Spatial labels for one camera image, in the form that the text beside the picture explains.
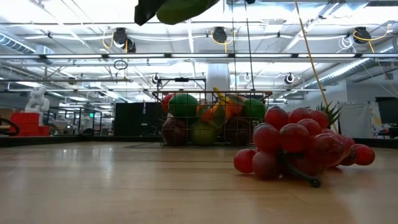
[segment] wooden floor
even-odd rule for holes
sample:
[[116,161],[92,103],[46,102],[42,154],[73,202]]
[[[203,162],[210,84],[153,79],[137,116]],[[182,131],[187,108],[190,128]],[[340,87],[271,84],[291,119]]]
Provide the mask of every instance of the wooden floor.
[[0,149],[0,223],[397,223],[398,150],[376,149],[373,165],[329,171],[313,189],[240,175],[233,149],[158,146]]

